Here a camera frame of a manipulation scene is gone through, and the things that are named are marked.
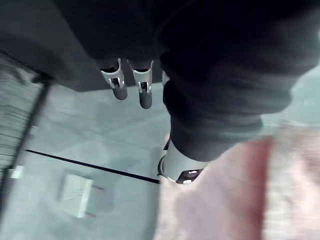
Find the left robot hand black cloth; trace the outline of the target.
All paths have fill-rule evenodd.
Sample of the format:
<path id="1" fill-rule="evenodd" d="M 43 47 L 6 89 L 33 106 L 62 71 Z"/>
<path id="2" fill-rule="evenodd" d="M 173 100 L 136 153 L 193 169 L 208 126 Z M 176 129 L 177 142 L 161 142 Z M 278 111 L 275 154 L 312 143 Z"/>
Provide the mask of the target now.
<path id="1" fill-rule="evenodd" d="M 317 0 L 57 0 L 101 69 L 159 60 L 170 142 L 159 173 L 193 181 L 284 110 L 320 60 Z"/>

